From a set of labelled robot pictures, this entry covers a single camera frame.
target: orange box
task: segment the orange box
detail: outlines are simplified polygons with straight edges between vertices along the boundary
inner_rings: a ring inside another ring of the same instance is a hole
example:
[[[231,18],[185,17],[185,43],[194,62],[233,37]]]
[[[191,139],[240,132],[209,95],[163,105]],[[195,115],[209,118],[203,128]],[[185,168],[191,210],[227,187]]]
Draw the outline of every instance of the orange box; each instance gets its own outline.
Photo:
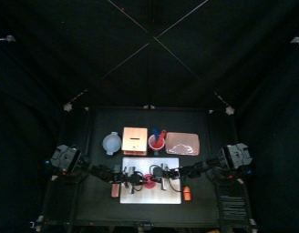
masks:
[[[146,156],[147,128],[124,127],[122,150],[124,155]]]

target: table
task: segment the table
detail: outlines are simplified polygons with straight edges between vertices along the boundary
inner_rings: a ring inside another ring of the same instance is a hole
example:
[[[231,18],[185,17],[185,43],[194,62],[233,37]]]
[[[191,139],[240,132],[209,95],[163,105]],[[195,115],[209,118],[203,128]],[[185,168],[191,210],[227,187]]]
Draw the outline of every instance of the table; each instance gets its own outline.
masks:
[[[127,156],[122,151],[111,157],[107,156],[102,142],[111,132],[118,132],[123,136],[124,127],[146,127],[150,130],[155,127],[170,132],[198,134],[199,156],[179,156],[170,155],[165,151],[159,152],[161,157],[178,157],[181,166],[189,166],[201,160],[217,157],[225,145],[238,143],[234,118],[225,111],[94,107],[88,111],[83,109],[71,113],[63,126],[59,145],[78,145],[83,148],[94,165],[103,164],[114,167],[115,164],[123,163],[123,158]],[[147,157],[155,157],[153,151],[149,151]],[[141,224],[157,227],[218,228],[219,213],[214,184],[209,181],[206,174],[199,178],[189,179],[187,182],[193,192],[190,202],[182,201],[181,205],[120,204],[120,198],[111,198],[112,186],[96,177],[87,176],[82,182],[78,182],[72,205],[71,201],[67,201],[68,208],[62,204],[66,211],[70,209],[70,215],[66,214],[63,217],[54,213],[56,209],[51,207],[51,201],[55,195],[50,195],[44,212],[48,213],[52,223],[68,222],[71,225]]]

